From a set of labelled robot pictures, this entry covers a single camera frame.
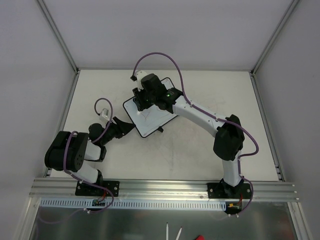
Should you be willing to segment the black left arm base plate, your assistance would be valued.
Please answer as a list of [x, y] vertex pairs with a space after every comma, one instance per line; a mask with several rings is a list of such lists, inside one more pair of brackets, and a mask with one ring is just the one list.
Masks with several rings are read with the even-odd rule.
[[103, 180], [102, 187], [91, 186], [86, 183], [77, 182], [75, 195], [80, 197], [102, 197], [104, 193], [106, 197], [111, 194], [104, 189], [108, 189], [114, 197], [119, 196], [120, 182], [115, 180]]

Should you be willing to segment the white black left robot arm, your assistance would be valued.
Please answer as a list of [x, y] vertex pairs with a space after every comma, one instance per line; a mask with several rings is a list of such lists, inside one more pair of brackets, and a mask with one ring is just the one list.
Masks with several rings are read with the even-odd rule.
[[114, 138], [124, 137], [134, 128], [135, 124], [113, 117], [105, 127], [93, 123], [88, 133], [59, 131], [45, 154], [45, 166], [87, 183], [87, 189], [93, 195], [99, 195], [105, 188], [103, 176], [88, 162], [103, 162], [106, 144]]

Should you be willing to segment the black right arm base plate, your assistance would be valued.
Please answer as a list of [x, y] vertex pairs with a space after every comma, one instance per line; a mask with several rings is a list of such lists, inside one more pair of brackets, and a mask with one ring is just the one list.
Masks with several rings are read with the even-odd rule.
[[243, 199], [249, 200], [252, 197], [252, 190], [249, 183], [240, 183], [235, 187], [221, 182], [209, 182], [206, 184], [209, 199]]

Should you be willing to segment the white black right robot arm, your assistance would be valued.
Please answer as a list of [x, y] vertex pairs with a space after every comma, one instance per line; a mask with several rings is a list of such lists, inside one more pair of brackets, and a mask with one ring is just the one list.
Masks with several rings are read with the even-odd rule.
[[231, 115], [218, 120], [216, 114], [188, 100], [183, 91], [175, 87], [166, 88], [153, 73], [138, 71], [132, 79], [137, 83], [132, 92], [138, 111], [156, 106], [162, 111], [188, 119], [214, 137], [213, 152], [222, 160], [224, 193], [230, 198], [239, 195], [242, 179], [237, 157], [240, 156], [245, 140], [239, 118]]

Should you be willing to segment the small black-framed whiteboard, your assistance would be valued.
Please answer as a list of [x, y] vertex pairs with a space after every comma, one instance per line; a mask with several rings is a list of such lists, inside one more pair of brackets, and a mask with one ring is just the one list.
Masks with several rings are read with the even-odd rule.
[[[175, 88], [169, 77], [160, 81], [168, 89], [168, 93], [169, 90]], [[143, 111], [138, 111], [133, 99], [134, 95], [123, 102], [122, 106], [132, 123], [135, 124], [135, 128], [142, 138], [148, 137], [152, 133], [158, 131], [158, 127], [163, 128], [164, 125], [177, 117], [176, 114], [172, 113], [172, 110], [170, 110], [169, 107], [157, 107], [156, 105], [152, 105]]]

